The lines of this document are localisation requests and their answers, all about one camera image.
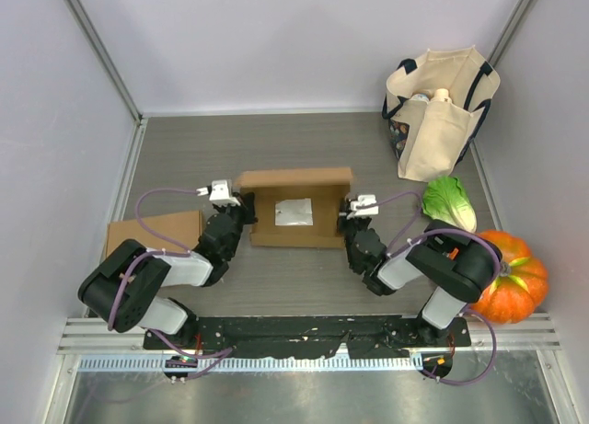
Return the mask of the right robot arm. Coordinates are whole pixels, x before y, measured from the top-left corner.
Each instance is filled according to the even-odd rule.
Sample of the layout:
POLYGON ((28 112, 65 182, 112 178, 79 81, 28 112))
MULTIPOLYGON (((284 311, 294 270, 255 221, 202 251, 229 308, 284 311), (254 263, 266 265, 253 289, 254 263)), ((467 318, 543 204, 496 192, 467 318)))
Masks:
POLYGON ((373 195, 341 201, 337 229, 349 268, 379 296, 393 294, 421 276, 433 282, 436 288, 418 313, 414 330, 423 344, 437 345, 449 335, 455 317, 498 277, 502 252, 491 241, 439 220, 390 252, 370 226, 376 214, 373 195))

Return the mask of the clear plastic pouch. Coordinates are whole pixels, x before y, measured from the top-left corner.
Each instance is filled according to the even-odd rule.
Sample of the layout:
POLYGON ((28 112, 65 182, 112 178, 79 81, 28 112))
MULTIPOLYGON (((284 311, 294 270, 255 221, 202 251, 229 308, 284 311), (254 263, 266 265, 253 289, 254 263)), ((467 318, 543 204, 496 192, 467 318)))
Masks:
POLYGON ((312 200, 309 198, 277 201, 274 206, 276 226, 312 226, 312 200))

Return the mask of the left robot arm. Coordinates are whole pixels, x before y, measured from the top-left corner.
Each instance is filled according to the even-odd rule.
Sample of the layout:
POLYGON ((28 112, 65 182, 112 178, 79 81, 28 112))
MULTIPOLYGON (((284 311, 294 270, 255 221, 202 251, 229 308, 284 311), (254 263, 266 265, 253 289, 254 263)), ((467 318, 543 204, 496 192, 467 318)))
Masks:
POLYGON ((77 297, 109 330, 125 333, 141 327, 178 350, 194 343, 197 315, 181 302, 162 298, 167 286, 209 287, 229 269, 244 227, 257 222, 255 193, 212 197, 211 216, 193 248, 181 252, 153 249, 123 240, 80 285, 77 297))

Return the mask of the brown cardboard sheet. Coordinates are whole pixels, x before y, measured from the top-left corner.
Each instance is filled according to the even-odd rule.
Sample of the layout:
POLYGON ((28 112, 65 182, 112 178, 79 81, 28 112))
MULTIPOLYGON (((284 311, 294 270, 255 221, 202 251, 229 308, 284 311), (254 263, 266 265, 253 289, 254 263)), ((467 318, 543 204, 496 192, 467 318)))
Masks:
POLYGON ((242 173, 236 185, 255 195, 253 246, 342 248, 340 205, 351 190, 348 167, 258 170, 242 173))

